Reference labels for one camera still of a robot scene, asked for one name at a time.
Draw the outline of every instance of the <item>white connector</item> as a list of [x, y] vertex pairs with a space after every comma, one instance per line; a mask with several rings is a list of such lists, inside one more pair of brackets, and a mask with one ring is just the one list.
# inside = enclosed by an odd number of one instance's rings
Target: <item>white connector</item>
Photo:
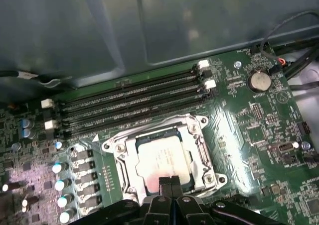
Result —
[[41, 101], [41, 108], [45, 109], [45, 108], [52, 108], [54, 107], [54, 102], [52, 99], [45, 99]]
[[197, 63], [199, 69], [203, 69], [205, 67], [209, 67], [209, 61], [208, 59], [205, 59], [205, 60], [201, 60]]
[[204, 84], [205, 84], [205, 88], [206, 89], [211, 89], [211, 88], [215, 88], [216, 87], [215, 80], [206, 81]]
[[58, 123], [54, 119], [49, 120], [49, 121], [44, 123], [44, 128], [45, 128], [45, 130], [57, 129], [58, 128]]

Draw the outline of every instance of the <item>wire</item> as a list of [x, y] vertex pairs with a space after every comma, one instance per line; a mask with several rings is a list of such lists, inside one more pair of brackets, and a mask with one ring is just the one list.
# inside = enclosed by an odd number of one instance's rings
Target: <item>wire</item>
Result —
[[319, 57], [319, 45], [314, 47], [310, 50], [309, 56], [302, 62], [295, 65], [295, 63], [292, 64], [291, 68], [288, 68], [284, 74], [287, 78], [287, 80], [291, 79], [295, 75], [297, 75], [299, 72], [301, 72], [306, 66], [308, 66], [313, 60], [315, 60], [317, 57]]
[[286, 64], [286, 60], [284, 58], [278, 58], [278, 60], [280, 61], [281, 65], [285, 65]]
[[319, 87], [319, 81], [318, 82], [310, 82], [302, 85], [290, 85], [290, 89], [292, 91], [303, 91], [303, 90], [309, 90], [313, 88]]
[[316, 17], [319, 18], [319, 11], [318, 11], [318, 10], [307, 10], [307, 11], [299, 12], [299, 13], [297, 13], [297, 14], [295, 14], [295, 15], [293, 15], [293, 16], [287, 18], [287, 19], [285, 19], [285, 20], [282, 21], [281, 23], [277, 24], [272, 30], [270, 30], [270, 31], [266, 34], [266, 36], [264, 37], [264, 39], [263, 39], [263, 40], [261, 41], [261, 43], [260, 43], [260, 47], [259, 47], [259, 48], [260, 48], [260, 52], [261, 52], [265, 57], [268, 57], [268, 58], [270, 58], [270, 59], [274, 59], [274, 60], [280, 62], [277, 56], [272, 55], [272, 54], [270, 54], [270, 53], [264, 51], [265, 43], [267, 42], [268, 38], [269, 38], [275, 31], [277, 31], [279, 28], [281, 28], [282, 26], [286, 25], [288, 22], [290, 22], [290, 21], [292, 21], [292, 20], [294, 20], [294, 19], [296, 19], [296, 18], [298, 18], [298, 17], [304, 16], [304, 15], [307, 15], [307, 14], [311, 14], [311, 15], [314, 15], [314, 16], [316, 16]]

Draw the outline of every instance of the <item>cpu socket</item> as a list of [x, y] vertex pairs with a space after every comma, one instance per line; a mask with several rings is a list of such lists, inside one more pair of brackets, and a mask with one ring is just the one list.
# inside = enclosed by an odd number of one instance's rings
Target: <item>cpu socket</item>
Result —
[[159, 177], [178, 175], [184, 194], [206, 197], [227, 183], [214, 172], [202, 129], [208, 118], [176, 115], [121, 131], [102, 144], [113, 153], [123, 199], [143, 203], [159, 191]]

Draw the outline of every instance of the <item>capacitor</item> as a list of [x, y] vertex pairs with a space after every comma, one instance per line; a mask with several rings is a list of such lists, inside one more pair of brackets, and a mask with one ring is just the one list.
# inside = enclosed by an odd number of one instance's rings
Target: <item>capacitor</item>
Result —
[[26, 207], [32, 204], [35, 204], [39, 201], [39, 197], [38, 196], [31, 196], [31, 197], [27, 197], [25, 199], [22, 200], [22, 206]]
[[21, 149], [21, 144], [20, 143], [13, 143], [11, 145], [11, 150], [13, 152], [18, 152]]
[[29, 210], [30, 210], [30, 207], [29, 207], [29, 206], [22, 207], [22, 209], [21, 209], [21, 211], [22, 211], [23, 213], [26, 213], [26, 212], [28, 212]]
[[57, 173], [60, 173], [60, 172], [64, 171], [66, 168], [67, 168], [67, 163], [59, 162], [59, 163], [55, 163], [55, 164], [52, 166], [52, 171], [53, 171], [55, 174], [57, 174]]
[[22, 137], [23, 138], [28, 138], [28, 139], [34, 139], [36, 136], [36, 133], [33, 130], [30, 129], [24, 129], [22, 131]]
[[309, 142], [303, 141], [303, 142], [301, 142], [301, 148], [302, 148], [303, 150], [309, 150], [309, 149], [311, 149], [311, 145], [310, 145]]
[[14, 183], [7, 183], [2, 186], [2, 191], [7, 192], [7, 191], [12, 191], [14, 189], [18, 189], [21, 187], [21, 184], [19, 182], [14, 182]]
[[68, 223], [75, 215], [76, 210], [75, 209], [67, 209], [64, 212], [60, 214], [60, 222], [62, 224]]
[[62, 197], [60, 197], [57, 201], [58, 206], [60, 208], [64, 208], [67, 206], [70, 202], [73, 200], [73, 195], [72, 194], [64, 194]]
[[62, 179], [55, 182], [54, 188], [56, 191], [62, 191], [64, 188], [70, 185], [69, 179]]
[[65, 143], [62, 141], [57, 141], [54, 143], [54, 147], [56, 149], [64, 149], [65, 148]]
[[31, 129], [34, 127], [34, 122], [32, 120], [29, 120], [29, 119], [22, 119], [21, 120], [21, 127], [23, 129]]
[[247, 85], [253, 92], [262, 93], [270, 88], [271, 78], [266, 72], [256, 70], [248, 77]]

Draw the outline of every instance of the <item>motherboard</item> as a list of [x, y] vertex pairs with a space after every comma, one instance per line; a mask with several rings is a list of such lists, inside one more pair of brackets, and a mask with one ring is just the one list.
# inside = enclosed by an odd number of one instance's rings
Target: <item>motherboard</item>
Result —
[[290, 225], [319, 224], [311, 131], [275, 61], [215, 55], [0, 110], [0, 225], [68, 224], [159, 177]]

